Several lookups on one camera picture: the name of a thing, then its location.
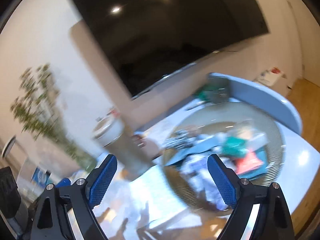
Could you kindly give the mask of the stack of books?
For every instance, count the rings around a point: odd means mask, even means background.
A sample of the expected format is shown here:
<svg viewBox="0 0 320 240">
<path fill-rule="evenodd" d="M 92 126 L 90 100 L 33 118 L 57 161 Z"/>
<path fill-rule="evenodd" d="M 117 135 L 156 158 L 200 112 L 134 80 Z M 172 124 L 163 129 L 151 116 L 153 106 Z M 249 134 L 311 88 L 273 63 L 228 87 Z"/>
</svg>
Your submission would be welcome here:
<svg viewBox="0 0 320 240">
<path fill-rule="evenodd" d="M 19 193 L 29 202 L 35 201 L 48 184 L 50 171 L 43 170 L 31 159 L 25 159 L 17 176 Z"/>
</svg>

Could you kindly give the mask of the pink packet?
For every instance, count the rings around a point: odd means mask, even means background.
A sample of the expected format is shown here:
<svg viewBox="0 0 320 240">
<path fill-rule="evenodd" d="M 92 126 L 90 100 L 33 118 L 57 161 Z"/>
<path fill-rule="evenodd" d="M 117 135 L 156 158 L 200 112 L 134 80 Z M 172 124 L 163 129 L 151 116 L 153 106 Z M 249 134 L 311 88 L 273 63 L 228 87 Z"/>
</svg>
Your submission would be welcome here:
<svg viewBox="0 0 320 240">
<path fill-rule="evenodd" d="M 236 174 L 244 174 L 261 167 L 264 162 L 260 160 L 255 152 L 249 152 L 244 158 L 235 159 Z"/>
</svg>

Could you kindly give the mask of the glass flower vase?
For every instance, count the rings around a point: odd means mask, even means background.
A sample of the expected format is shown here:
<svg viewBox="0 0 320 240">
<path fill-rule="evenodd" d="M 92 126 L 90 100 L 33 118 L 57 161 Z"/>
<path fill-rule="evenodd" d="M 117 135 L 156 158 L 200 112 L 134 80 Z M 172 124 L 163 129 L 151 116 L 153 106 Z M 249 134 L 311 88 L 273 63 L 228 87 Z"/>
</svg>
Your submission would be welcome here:
<svg viewBox="0 0 320 240">
<path fill-rule="evenodd" d="M 74 160 L 83 170 L 90 172 L 96 167 L 97 160 L 64 133 L 55 134 L 50 137 L 50 140 L 63 150 L 63 152 Z"/>
</svg>

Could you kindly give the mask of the teal packet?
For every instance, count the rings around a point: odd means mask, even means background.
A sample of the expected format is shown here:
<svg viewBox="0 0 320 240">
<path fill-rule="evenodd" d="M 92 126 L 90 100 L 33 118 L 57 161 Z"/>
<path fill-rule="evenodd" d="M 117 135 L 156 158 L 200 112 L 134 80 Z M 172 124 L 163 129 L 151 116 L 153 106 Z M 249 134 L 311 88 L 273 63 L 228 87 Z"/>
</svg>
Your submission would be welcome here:
<svg viewBox="0 0 320 240">
<path fill-rule="evenodd" d="M 237 137 L 228 137 L 222 146 L 222 154 L 230 158 L 244 158 L 248 153 L 247 141 Z"/>
</svg>

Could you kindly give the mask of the glass ribbed bowl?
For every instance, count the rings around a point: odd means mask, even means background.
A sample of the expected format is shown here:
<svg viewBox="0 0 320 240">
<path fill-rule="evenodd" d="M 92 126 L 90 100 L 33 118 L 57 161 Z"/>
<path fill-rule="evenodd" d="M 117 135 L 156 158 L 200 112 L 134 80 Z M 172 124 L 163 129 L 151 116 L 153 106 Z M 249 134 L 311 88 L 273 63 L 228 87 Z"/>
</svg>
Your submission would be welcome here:
<svg viewBox="0 0 320 240">
<path fill-rule="evenodd" d="M 211 178 L 207 159 L 217 154 L 240 178 L 268 186 L 281 171 L 284 140 L 275 121 L 243 102 L 204 107 L 183 120 L 164 144 L 162 167 L 177 196 L 193 209 L 230 209 Z"/>
</svg>

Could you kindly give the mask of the green flower bouquet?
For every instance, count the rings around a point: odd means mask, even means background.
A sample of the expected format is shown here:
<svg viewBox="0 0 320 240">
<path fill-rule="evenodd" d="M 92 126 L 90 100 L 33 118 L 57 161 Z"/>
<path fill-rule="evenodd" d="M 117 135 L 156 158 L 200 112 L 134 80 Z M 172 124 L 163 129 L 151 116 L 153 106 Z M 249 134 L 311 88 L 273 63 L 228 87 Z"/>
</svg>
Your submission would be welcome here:
<svg viewBox="0 0 320 240">
<path fill-rule="evenodd" d="M 22 125 L 22 131 L 30 133 L 34 139 L 46 137 L 59 142 L 65 137 L 65 129 L 56 105 L 60 91 L 50 65 L 26 69 L 20 82 L 22 94 L 10 105 L 14 119 Z"/>
</svg>

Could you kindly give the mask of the beige thermos bottle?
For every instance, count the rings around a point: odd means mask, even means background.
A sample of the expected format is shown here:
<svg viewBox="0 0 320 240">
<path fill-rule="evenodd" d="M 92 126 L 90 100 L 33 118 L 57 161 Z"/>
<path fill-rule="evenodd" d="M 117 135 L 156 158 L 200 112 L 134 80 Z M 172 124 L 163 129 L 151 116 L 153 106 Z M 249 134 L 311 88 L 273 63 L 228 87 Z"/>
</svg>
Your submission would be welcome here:
<svg viewBox="0 0 320 240">
<path fill-rule="evenodd" d="M 102 118 L 93 129 L 93 138 L 101 147 L 114 155 L 134 177 L 141 176 L 153 167 L 152 161 L 125 132 L 121 118 L 112 115 Z"/>
</svg>

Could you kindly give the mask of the blue chair back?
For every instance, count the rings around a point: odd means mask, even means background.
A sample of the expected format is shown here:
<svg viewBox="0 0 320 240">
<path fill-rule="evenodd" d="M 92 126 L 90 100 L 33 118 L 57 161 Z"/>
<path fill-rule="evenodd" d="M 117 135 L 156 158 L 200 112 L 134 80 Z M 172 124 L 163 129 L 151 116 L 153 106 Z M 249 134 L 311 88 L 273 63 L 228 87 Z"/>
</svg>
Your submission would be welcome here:
<svg viewBox="0 0 320 240">
<path fill-rule="evenodd" d="M 231 75 L 209 73 L 207 76 L 209 79 L 221 77 L 228 80 L 229 94 L 232 98 L 260 108 L 291 131 L 302 134 L 300 114 L 294 105 L 279 93 L 253 81 Z"/>
</svg>

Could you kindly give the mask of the black wall television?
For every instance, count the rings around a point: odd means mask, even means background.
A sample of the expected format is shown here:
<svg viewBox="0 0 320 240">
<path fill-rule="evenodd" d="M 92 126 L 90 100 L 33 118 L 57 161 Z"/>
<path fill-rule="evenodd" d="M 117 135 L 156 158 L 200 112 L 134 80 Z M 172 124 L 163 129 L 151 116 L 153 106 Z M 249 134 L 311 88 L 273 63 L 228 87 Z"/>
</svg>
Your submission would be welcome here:
<svg viewBox="0 0 320 240">
<path fill-rule="evenodd" d="M 209 54 L 265 35 L 256 0 L 72 0 L 132 98 Z"/>
</svg>

